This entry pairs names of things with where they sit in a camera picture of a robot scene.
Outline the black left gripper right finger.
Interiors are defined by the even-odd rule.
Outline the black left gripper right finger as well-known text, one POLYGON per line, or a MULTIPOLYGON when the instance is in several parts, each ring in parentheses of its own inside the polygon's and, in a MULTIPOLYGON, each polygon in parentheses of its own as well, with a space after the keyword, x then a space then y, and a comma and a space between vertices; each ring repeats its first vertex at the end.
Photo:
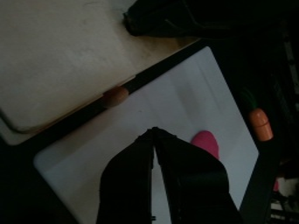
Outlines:
POLYGON ((165 130, 153 129, 172 224, 242 224, 223 163, 165 130))

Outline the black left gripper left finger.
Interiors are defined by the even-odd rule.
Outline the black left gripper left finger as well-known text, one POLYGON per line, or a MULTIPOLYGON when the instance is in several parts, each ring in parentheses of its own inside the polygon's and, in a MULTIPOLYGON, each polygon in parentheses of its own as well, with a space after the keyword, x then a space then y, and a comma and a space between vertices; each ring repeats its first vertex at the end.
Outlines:
POLYGON ((96 224, 152 224, 153 131, 112 157, 101 173, 96 224))

